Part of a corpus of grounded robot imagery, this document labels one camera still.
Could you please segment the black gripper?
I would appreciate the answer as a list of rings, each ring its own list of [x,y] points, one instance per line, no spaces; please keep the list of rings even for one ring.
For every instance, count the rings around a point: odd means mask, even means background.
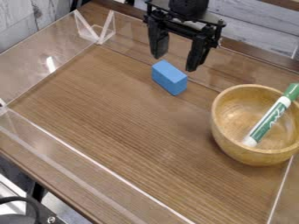
[[[185,70],[193,72],[204,63],[209,45],[219,46],[225,21],[208,12],[209,0],[145,0],[144,3],[146,16],[161,14],[161,20],[181,36],[203,34],[193,37],[187,58]],[[168,52],[169,34],[163,22],[152,17],[148,18],[148,38],[150,54],[158,59]]]

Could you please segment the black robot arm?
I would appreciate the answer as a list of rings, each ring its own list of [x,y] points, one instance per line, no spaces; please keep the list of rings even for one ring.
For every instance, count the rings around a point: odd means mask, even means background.
[[[160,59],[168,53],[169,33],[189,39],[185,70],[193,72],[211,48],[219,47],[227,23],[208,13],[209,0],[145,0],[144,3],[150,54]]]

